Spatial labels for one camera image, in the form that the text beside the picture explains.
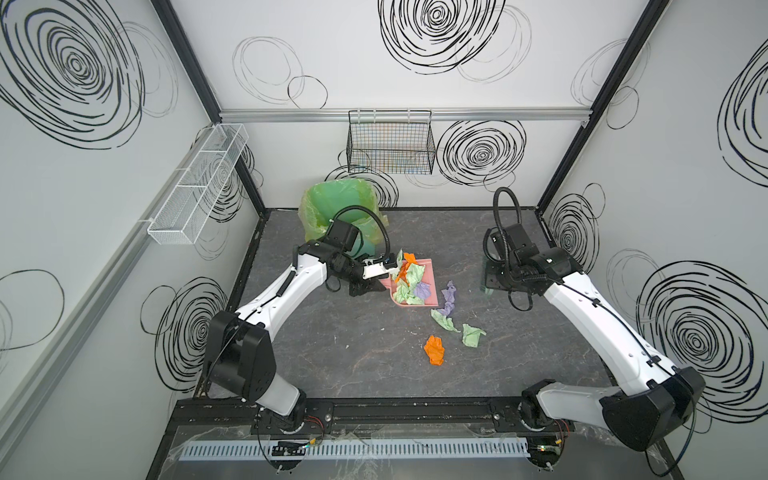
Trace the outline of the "pink plastic dustpan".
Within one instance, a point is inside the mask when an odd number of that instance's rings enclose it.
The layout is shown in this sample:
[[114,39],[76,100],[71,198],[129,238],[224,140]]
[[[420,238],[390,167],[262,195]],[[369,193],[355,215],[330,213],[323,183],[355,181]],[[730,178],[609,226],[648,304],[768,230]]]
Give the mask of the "pink plastic dustpan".
[[394,272],[380,283],[398,306],[433,308],[439,305],[431,259],[416,259],[406,254]]

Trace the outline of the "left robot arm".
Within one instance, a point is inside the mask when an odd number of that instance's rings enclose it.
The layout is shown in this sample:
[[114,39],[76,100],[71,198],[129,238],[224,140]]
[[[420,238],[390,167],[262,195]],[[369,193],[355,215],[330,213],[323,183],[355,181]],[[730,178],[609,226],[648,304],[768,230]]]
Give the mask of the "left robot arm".
[[[350,212],[364,213],[375,222],[384,241],[383,254],[352,255],[362,233],[342,219]],[[361,205],[342,208],[320,238],[293,248],[291,264],[262,293],[236,311],[220,311],[210,320],[202,384],[213,383],[258,405],[285,430],[300,429],[306,394],[277,373],[272,341],[296,308],[329,278],[347,283],[349,295],[357,297],[382,291],[381,280],[396,266],[382,219]]]

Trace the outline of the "teal hand brush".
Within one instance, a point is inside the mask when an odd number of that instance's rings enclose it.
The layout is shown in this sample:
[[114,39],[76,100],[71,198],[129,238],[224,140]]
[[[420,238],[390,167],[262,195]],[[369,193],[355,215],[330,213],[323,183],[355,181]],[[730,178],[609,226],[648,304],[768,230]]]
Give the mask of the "teal hand brush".
[[483,293],[490,297],[494,292],[494,280],[492,279],[494,274],[494,267],[490,263],[485,263],[481,275],[481,287]]

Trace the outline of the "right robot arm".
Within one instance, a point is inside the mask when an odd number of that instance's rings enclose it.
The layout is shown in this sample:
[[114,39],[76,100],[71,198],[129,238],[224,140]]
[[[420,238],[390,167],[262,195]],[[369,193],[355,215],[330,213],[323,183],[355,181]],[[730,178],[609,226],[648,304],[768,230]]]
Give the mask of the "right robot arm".
[[646,451],[680,427],[694,429],[705,381],[692,367],[679,367],[651,346],[603,297],[584,267],[566,250],[541,250],[521,222],[501,220],[492,197],[494,224],[483,239],[484,285],[509,297],[520,293],[532,309],[539,296],[561,312],[599,355],[615,380],[612,387],[581,387],[544,379],[525,389],[518,405],[523,425],[542,431],[572,421],[609,431],[624,446]]

